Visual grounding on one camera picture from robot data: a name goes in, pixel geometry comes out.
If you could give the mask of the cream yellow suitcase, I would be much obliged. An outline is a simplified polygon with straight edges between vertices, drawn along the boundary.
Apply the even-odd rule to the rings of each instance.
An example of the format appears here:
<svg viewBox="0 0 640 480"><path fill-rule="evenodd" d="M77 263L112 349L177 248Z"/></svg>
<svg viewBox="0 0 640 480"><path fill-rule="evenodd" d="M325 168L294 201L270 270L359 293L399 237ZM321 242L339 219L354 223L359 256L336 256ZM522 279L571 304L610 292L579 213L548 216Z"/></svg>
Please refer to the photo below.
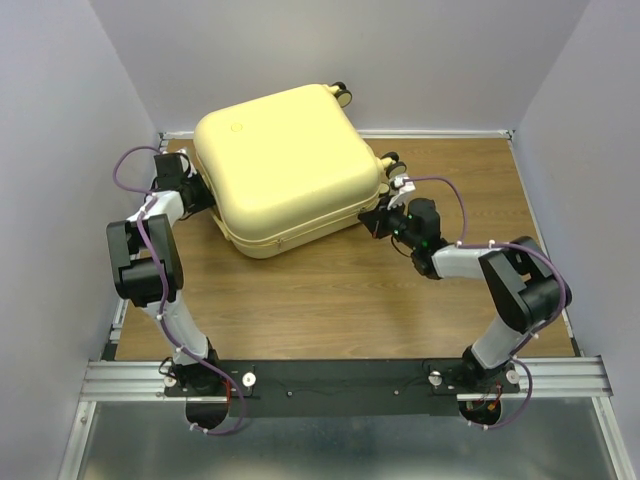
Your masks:
<svg viewBox="0 0 640 480"><path fill-rule="evenodd" d="M309 84L204 116L193 135L213 218L234 247L274 257L357 223L407 171L374 153L342 82Z"/></svg>

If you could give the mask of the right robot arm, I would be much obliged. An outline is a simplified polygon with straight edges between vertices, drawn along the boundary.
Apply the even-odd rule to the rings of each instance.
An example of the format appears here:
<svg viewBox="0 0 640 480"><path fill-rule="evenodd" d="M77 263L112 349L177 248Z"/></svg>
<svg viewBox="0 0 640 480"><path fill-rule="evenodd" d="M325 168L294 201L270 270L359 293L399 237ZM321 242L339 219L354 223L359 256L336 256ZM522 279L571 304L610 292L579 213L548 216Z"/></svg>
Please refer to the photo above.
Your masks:
<svg viewBox="0 0 640 480"><path fill-rule="evenodd" d="M408 247L415 270L426 278L485 282L496 315L485 333L465 349L460 362L443 373L444 380L455 386L485 390L572 302L568 283L529 236L479 246L450 243L441 236L435 202L424 198L406 207L382 202L358 219L374 238L389 237Z"/></svg>

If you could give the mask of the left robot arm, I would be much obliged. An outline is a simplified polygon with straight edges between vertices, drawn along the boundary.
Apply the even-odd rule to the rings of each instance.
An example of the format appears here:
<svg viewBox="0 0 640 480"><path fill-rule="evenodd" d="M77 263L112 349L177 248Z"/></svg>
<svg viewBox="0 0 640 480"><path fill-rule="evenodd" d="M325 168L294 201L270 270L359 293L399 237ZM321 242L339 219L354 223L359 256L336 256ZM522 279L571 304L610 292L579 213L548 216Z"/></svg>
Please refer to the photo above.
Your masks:
<svg viewBox="0 0 640 480"><path fill-rule="evenodd" d="M154 153L151 186L124 185L118 179L118 167L131 154L147 150ZM136 213L106 227L116 291L156 323L172 349L160 367L167 387L185 395L212 396L223 387L222 372L211 342L186 305L185 276L173 227L212 207L213 195L184 149L167 152L134 147L116 166L116 185L144 195Z"/></svg>

